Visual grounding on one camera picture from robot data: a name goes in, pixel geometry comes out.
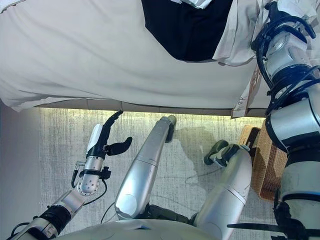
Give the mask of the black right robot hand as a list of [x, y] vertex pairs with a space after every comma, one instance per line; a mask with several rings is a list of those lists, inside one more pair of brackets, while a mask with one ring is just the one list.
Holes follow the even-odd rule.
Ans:
[[285, 12], [278, 9], [278, 3], [276, 1], [268, 2], [264, 8], [268, 11], [270, 23], [276, 22], [287, 15]]

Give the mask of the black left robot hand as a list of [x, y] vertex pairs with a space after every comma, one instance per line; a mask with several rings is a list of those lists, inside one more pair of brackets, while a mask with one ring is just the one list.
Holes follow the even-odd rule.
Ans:
[[108, 145], [111, 127], [123, 112], [123, 110], [119, 110], [109, 117], [103, 125], [97, 124], [98, 133], [89, 141], [87, 158], [94, 156], [105, 159], [106, 155], [120, 155], [129, 149], [133, 140], [132, 137], [128, 137], [124, 142]]

